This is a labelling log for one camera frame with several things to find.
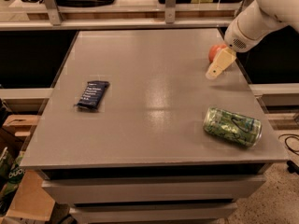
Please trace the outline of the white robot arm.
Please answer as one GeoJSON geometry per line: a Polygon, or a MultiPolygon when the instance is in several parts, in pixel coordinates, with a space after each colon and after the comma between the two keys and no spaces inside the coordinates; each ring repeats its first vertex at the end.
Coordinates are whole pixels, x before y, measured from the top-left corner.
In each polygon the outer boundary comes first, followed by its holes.
{"type": "Polygon", "coordinates": [[[286,26],[299,31],[299,0],[253,0],[228,26],[225,47],[216,49],[206,78],[217,78],[235,61],[237,53],[249,51],[286,26]]]}

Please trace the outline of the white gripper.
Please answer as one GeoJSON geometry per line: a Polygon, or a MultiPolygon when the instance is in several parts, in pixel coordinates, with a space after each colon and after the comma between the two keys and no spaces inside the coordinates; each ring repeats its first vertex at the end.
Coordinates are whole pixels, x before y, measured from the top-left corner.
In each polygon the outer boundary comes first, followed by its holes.
{"type": "Polygon", "coordinates": [[[267,35],[280,30],[285,23],[263,12],[256,0],[243,10],[228,26],[224,42],[227,45],[217,52],[206,71],[206,78],[215,79],[236,59],[235,52],[247,52],[258,45],[267,35]]]}

